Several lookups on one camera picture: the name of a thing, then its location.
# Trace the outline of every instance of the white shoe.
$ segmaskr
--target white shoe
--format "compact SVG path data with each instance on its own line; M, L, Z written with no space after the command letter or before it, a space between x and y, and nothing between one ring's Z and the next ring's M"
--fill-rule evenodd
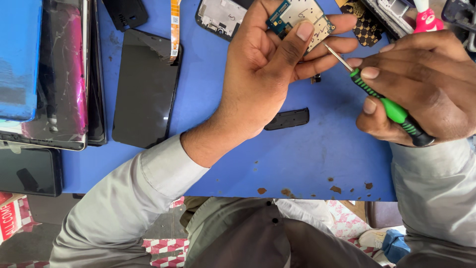
M363 247L382 248L387 230L390 229L393 228L368 230L359 237L358 242Z
M380 264L381 266L385 266L385 265L388 265L387 267L395 267L395 264L391 263L386 257L385 257L385 254L384 254L384 251L383 250L379 250L377 251L377 253L375 253L374 257L372 258L374 259L374 261L376 261L378 264Z

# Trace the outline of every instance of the hand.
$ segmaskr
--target hand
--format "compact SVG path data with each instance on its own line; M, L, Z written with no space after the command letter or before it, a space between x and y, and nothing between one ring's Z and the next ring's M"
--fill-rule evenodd
M476 64L452 32L411 34L379 54L347 62L362 70L371 88L407 109L436 137L433 144L476 133ZM366 98L356 124L377 139L412 146L375 97Z
M197 164L211 166L243 141L258 135L279 112L289 83L323 72L337 59L319 44L303 57L314 26L296 25L281 41L268 30L266 20L280 0L255 0L228 47L223 94L215 113L202 125L182 135L184 150ZM357 19L351 14L328 16L334 34L351 30ZM348 53L355 38L328 37L335 51Z

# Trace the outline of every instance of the blue table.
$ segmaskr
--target blue table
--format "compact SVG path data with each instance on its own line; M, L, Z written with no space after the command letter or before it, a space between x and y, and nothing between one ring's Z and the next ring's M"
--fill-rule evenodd
M340 13L334 1L320 2L325 13ZM170 4L157 0L144 0L144 4L149 21L138 29L169 38ZM184 54L170 135L205 120L220 100L228 42L195 23L198 4L199 0L188 0L181 5L180 43ZM82 152L63 151L67 193L89 191L142 150L111 139L123 33L114 28L102 4L99 27L109 143ZM371 55L386 44L384 37L372 48L359 46L345 56ZM342 65L324 72L320 83L310 84L309 79L292 83L281 111L308 107L309 123L263 131L244 142L220 159L187 195L395 201L388 143L355 127L365 96ZM330 190L332 186L341 192ZM259 194L259 188L266 192Z

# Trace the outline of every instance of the grey sleeve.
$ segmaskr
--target grey sleeve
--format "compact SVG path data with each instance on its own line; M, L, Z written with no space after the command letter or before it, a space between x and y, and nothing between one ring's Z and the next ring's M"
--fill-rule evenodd
M206 172L180 135L137 154L76 204L53 242L53 267L149 267L140 238Z
M476 157L468 141L425 148L390 146L407 233L476 247Z

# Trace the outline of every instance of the green screwdriver handle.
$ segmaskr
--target green screwdriver handle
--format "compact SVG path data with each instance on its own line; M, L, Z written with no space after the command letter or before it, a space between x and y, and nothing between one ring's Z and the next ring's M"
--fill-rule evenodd
M367 94L378 98L383 103L387 116L398 123L408 133L408 135L410 135L413 145L421 147L435 141L435 137L428 135L402 106L387 99L384 95L377 93L365 84L360 77L359 68L355 68L355 70L350 74L350 77L352 78L352 81L367 92Z

